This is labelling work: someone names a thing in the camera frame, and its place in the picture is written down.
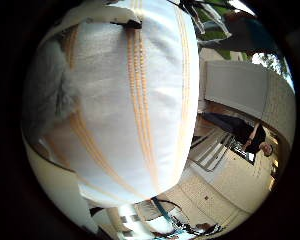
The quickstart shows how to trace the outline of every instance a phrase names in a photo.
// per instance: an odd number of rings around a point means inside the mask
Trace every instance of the person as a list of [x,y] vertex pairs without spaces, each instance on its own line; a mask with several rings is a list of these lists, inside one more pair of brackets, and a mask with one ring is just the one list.
[[[273,38],[256,16],[244,11],[229,11],[223,15],[222,20],[231,36],[207,41],[198,39],[200,49],[204,47],[245,52],[251,56],[254,53],[267,53],[282,58],[282,53]],[[204,23],[205,31],[215,31],[218,28],[220,27],[214,21]]]
[[262,150],[266,157],[272,154],[273,147],[265,141],[266,133],[260,123],[252,127],[238,117],[219,113],[203,113],[203,118],[222,130],[232,133],[235,139],[243,144],[242,150],[245,152],[256,154]]

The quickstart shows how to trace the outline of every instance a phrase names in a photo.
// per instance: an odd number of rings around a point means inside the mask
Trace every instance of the orange stripe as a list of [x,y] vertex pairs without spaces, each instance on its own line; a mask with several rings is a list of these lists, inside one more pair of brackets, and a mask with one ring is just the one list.
[[95,163],[97,163],[113,180],[115,180],[119,185],[125,188],[127,191],[133,193],[134,195],[138,196],[141,199],[146,199],[146,197],[136,191],[133,187],[125,182],[123,178],[121,178],[112,167],[107,162],[106,158],[103,156],[101,151],[98,149],[97,144],[94,138],[89,133],[80,111],[78,108],[78,112],[72,114],[70,117],[70,125],[73,131],[76,133],[86,150],[91,155],[92,159]]
[[[45,140],[47,141],[47,143],[49,144],[49,147],[51,148],[51,150],[54,152],[54,154],[56,155],[56,157],[58,158],[58,160],[64,164],[66,167],[68,167],[69,169],[73,169],[69,163],[69,161],[66,159],[66,157],[61,153],[61,151],[56,147],[56,145],[54,144],[53,140],[49,137],[49,136],[45,136]],[[77,178],[83,182],[83,185],[86,185],[87,187],[91,187],[94,190],[96,190],[97,192],[100,192],[102,194],[104,194],[105,196],[112,198],[114,200],[117,200],[119,202],[122,203],[128,203],[126,200],[123,200],[115,195],[113,195],[112,193],[106,192],[104,190],[102,190],[100,187],[97,187],[91,183],[88,182],[88,180],[84,179],[82,176],[80,176],[77,172],[75,172]]]
[[180,31],[180,37],[182,42],[182,55],[183,55],[183,88],[182,88],[182,107],[181,107],[181,124],[179,127],[179,137],[177,143],[177,155],[176,162],[173,168],[173,176],[171,179],[171,183],[175,184],[177,182],[177,176],[179,176],[179,172],[182,171],[181,166],[181,157],[182,152],[184,150],[185,145],[185,134],[188,126],[188,106],[189,106],[189,46],[186,28],[184,25],[184,20],[181,16],[180,10],[177,7],[175,8],[178,27]]
[[78,25],[70,27],[65,33],[62,41],[62,48],[64,49],[66,60],[69,64],[70,69],[74,67],[74,44],[78,35]]
[[156,167],[156,162],[153,154],[153,138],[151,134],[151,125],[150,125],[150,117],[149,117],[149,106],[148,106],[148,99],[147,99],[147,81],[146,81],[146,74],[145,74],[145,64],[144,64],[144,48],[143,48],[143,39],[141,32],[138,31],[138,40],[139,40],[139,47],[140,47],[140,68],[141,68],[141,82],[142,82],[142,103],[143,108],[145,110],[143,117],[145,118],[145,139],[148,140],[147,143],[147,151],[148,151],[148,162],[149,162],[149,169],[151,172],[151,176],[156,188],[157,193],[159,194],[160,187],[159,187],[159,180],[158,180],[158,171]]

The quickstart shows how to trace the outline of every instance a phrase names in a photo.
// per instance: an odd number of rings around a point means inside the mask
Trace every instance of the cloth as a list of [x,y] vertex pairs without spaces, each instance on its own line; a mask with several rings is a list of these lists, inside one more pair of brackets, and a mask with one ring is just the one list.
[[140,202],[178,182],[199,93],[191,18],[161,0],[114,6],[133,10],[142,29],[87,19],[54,34],[37,49],[23,98],[26,140],[73,170],[98,207]]
[[[204,113],[203,118],[219,126],[222,130],[232,133],[235,139],[243,145],[248,141],[253,127],[244,120],[218,113]],[[258,126],[256,135],[251,144],[246,148],[246,152],[256,154],[260,149],[260,143],[264,142],[266,133],[261,125]]]

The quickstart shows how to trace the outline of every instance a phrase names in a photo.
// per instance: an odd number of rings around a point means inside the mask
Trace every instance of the stitching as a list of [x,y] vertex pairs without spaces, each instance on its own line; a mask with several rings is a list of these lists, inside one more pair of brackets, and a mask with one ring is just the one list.
[[[141,1],[131,1],[131,8],[142,6]],[[147,101],[147,82],[144,64],[144,47],[140,30],[127,30],[128,38],[128,71],[130,78],[131,98],[138,129],[139,142],[142,148],[146,166],[150,172],[153,185],[159,194],[157,167],[153,156],[153,140],[151,136],[149,107]]]

